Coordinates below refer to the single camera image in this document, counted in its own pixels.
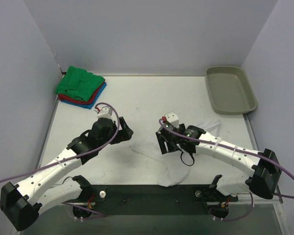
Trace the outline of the blue t shirt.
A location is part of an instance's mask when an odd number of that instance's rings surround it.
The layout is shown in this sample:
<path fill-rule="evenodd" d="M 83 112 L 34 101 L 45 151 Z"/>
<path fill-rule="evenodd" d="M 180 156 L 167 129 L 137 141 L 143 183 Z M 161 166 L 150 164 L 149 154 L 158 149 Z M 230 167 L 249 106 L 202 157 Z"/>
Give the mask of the blue t shirt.
<path fill-rule="evenodd" d="M 87 102 L 84 102 L 84 101 L 83 102 L 82 101 L 73 102 L 73 100 L 71 98 L 69 98 L 69 100 L 66 100 L 64 98 L 65 95 L 60 96 L 59 100 L 63 103 L 66 103 L 66 104 L 70 104 L 70 105 L 73 105 L 76 107 L 90 110 L 95 105 L 96 101 L 98 100 L 98 98 L 101 95 L 101 93 L 103 92 L 103 90 L 106 88 L 106 85 L 107 85 L 106 82 L 102 83 L 102 85 L 100 87 L 98 87 L 98 89 L 93 93 L 93 95 L 91 96 L 91 98 Z"/>

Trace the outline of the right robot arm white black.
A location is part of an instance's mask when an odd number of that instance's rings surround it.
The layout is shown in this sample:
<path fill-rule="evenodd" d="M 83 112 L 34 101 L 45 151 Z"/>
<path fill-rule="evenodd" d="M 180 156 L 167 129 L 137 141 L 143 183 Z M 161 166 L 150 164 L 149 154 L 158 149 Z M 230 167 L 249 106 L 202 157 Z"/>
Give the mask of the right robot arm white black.
<path fill-rule="evenodd" d="M 162 154 L 180 151 L 190 157 L 206 155 L 240 170 L 240 174 L 215 177 L 211 187 L 222 195 L 251 192 L 264 199 L 274 197 L 281 170 L 275 166 L 278 160 L 273 151 L 241 148 L 193 125 L 174 127 L 166 123 L 156 137 Z"/>

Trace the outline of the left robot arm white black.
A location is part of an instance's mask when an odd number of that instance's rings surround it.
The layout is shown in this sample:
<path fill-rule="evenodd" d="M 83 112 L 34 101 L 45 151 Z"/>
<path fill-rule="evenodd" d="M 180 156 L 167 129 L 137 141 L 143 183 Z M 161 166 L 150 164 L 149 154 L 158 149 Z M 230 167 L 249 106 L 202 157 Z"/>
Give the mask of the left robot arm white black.
<path fill-rule="evenodd" d="M 118 122 L 100 117 L 90 130 L 74 138 L 48 165 L 16 184 L 6 183 L 0 192 L 0 209 L 17 231 L 30 227 L 46 210 L 68 200 L 86 201 L 89 182 L 77 177 L 63 186 L 53 185 L 62 177 L 96 157 L 108 144 L 132 138 L 133 131 L 123 117 Z"/>

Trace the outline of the white t shirt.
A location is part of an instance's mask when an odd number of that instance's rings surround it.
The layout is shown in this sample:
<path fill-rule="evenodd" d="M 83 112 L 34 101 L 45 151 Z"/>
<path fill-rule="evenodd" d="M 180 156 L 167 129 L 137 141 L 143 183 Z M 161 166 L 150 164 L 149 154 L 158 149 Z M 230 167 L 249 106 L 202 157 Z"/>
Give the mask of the white t shirt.
<path fill-rule="evenodd" d="M 162 154 L 155 134 L 148 135 L 132 143 L 130 149 L 164 165 L 158 176 L 157 184 L 163 187 L 178 185 L 190 173 L 191 157 L 180 155 L 180 151 Z"/>

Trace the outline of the red t shirt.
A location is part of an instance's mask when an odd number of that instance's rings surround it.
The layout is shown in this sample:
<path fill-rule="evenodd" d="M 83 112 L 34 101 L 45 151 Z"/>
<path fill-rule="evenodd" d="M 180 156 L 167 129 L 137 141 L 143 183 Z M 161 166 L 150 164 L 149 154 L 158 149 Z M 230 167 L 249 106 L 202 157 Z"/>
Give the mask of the red t shirt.
<path fill-rule="evenodd" d="M 61 92 L 58 97 L 61 101 L 66 101 L 78 105 L 90 105 L 94 102 L 99 91 L 104 89 L 106 82 L 102 82 L 96 89 L 78 89 L 72 91 Z"/>

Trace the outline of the green t shirt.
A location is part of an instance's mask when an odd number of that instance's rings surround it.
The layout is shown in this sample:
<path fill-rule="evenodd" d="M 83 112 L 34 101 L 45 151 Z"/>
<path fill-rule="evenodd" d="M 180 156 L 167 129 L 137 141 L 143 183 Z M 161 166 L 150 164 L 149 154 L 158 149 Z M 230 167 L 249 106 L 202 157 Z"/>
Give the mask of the green t shirt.
<path fill-rule="evenodd" d="M 84 69 L 69 66 L 66 74 L 58 83 L 55 93 L 78 90 L 78 89 L 96 89 L 105 79 L 102 76 L 95 75 Z"/>

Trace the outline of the grey plastic tray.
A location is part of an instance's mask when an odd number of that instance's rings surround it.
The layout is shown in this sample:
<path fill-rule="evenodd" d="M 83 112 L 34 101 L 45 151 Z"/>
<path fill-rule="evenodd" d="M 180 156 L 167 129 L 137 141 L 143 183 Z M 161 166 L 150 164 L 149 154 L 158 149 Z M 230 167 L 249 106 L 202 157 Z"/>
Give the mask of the grey plastic tray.
<path fill-rule="evenodd" d="M 243 115 L 257 108 L 246 73 L 236 66 L 213 66 L 206 70 L 206 87 L 213 110 L 220 115 Z"/>

